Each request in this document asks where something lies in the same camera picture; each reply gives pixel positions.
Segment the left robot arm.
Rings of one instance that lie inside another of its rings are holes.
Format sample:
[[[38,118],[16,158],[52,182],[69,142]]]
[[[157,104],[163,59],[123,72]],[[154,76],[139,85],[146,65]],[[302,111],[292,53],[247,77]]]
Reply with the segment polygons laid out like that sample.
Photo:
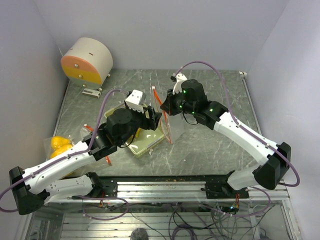
[[[142,112],[128,107],[118,108],[106,121],[86,135],[69,150],[37,166],[23,169],[19,166],[9,171],[16,211],[27,215],[40,209],[61,193],[55,181],[85,165],[94,163],[117,151],[138,129],[153,130],[158,127],[162,113],[151,106]]]

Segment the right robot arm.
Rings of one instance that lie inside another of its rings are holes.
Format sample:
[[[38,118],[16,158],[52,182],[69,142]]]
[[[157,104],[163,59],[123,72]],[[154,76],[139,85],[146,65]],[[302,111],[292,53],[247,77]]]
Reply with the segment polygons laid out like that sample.
[[[228,137],[257,162],[253,167],[228,173],[226,182],[220,186],[221,194],[231,198],[238,190],[256,185],[275,189],[290,168],[291,147],[263,137],[232,117],[227,107],[208,100],[203,85],[196,79],[187,79],[182,73],[172,79],[175,85],[167,91],[161,110],[170,116],[192,115],[198,124]]]

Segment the yellow bell pepper toy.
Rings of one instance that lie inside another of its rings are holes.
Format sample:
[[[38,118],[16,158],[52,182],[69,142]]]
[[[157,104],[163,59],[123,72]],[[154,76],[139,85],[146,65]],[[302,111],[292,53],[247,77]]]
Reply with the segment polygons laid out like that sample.
[[[59,148],[57,148],[56,150],[53,151],[53,153],[50,155],[50,159],[66,152],[67,150],[71,149],[73,147],[72,144],[66,144],[66,145],[63,145]]]

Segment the yellow lemon toy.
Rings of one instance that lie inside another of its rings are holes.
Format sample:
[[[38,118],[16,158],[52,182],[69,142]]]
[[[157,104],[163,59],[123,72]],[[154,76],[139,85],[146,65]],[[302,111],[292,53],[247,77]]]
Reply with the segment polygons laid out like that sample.
[[[54,136],[50,140],[50,146],[53,150],[57,150],[63,146],[71,145],[72,142],[70,139],[62,136]]]

